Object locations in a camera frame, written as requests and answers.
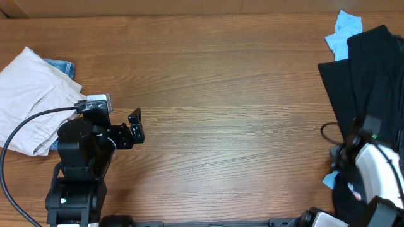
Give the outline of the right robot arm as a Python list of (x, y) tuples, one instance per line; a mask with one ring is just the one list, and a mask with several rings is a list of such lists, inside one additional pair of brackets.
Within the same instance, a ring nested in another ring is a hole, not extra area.
[(382, 121), (367, 115), (356, 119), (344, 144), (330, 150), (341, 170), (356, 169), (361, 176), (365, 211), (351, 222), (338, 219), (316, 207), (302, 213), (290, 226), (403, 226), (403, 175), (398, 154), (380, 140)]

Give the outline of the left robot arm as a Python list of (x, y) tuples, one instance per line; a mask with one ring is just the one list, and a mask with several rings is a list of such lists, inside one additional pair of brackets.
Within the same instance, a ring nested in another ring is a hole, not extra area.
[(113, 156), (118, 149), (131, 149), (145, 140), (140, 108), (120, 125), (111, 124), (107, 110), (88, 108), (79, 113), (57, 132), (61, 160), (45, 200), (50, 226), (99, 223), (107, 193), (104, 178)]

